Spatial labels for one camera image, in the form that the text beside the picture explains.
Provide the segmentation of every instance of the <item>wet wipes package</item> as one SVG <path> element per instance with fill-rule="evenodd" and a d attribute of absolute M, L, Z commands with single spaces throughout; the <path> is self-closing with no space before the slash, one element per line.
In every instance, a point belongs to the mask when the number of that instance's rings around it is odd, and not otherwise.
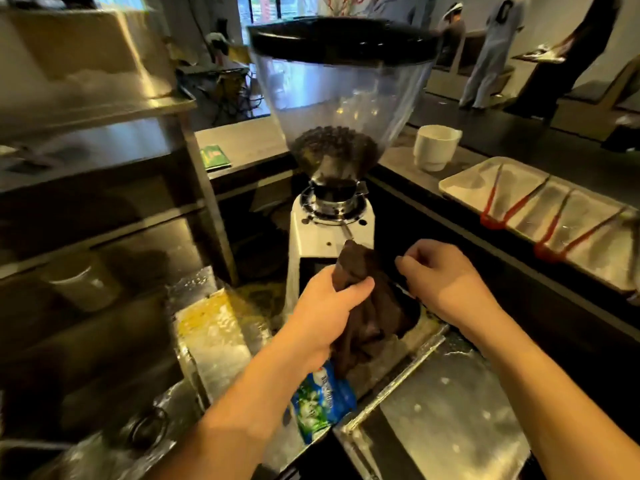
<path fill-rule="evenodd" d="M 335 378 L 327 361 L 300 384 L 291 404 L 300 433 L 309 444 L 354 409 L 356 397 L 346 380 Z"/>

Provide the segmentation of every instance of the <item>right hand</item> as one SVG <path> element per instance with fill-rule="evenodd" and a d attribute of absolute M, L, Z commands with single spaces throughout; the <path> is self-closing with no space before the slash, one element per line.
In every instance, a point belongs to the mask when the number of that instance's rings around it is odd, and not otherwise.
<path fill-rule="evenodd" d="M 396 258 L 409 291 L 467 338 L 504 315 L 471 261 L 452 244 L 421 239 Z"/>

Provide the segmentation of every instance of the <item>black hopper lid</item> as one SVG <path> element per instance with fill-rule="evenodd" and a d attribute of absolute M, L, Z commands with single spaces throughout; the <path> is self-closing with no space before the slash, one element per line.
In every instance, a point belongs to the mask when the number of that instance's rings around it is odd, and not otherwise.
<path fill-rule="evenodd" d="M 402 66 L 436 58 L 439 37 L 388 20 L 311 16 L 248 28 L 254 53 L 287 61 Z"/>

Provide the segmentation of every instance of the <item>plastic tray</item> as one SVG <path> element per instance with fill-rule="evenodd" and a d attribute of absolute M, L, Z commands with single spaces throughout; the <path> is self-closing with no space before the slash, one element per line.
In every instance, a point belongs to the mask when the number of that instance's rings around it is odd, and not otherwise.
<path fill-rule="evenodd" d="M 501 220 L 508 209 L 542 183 L 548 174 L 510 158 L 494 157 L 441 180 L 440 191 L 481 214 L 500 164 L 503 164 L 502 175 L 490 216 Z M 547 243 L 555 252 L 560 252 L 569 242 L 625 207 L 567 180 L 551 177 L 546 186 L 509 220 L 507 229 L 533 243 L 540 241 L 571 189 L 574 189 L 573 193 Z M 635 212 L 636 209 L 627 207 L 622 217 L 631 218 Z M 615 219 L 601 227 L 566 256 L 571 265 L 619 292 L 635 290 L 629 273 L 632 232 L 623 225 L 623 220 Z"/>

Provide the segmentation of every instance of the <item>transparent hopper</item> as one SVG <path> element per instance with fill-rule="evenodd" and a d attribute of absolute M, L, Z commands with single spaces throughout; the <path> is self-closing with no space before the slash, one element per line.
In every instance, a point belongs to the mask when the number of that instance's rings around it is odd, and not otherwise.
<path fill-rule="evenodd" d="M 430 63 L 364 67 L 253 55 L 272 115 L 316 185 L 353 187 L 409 118 Z"/>

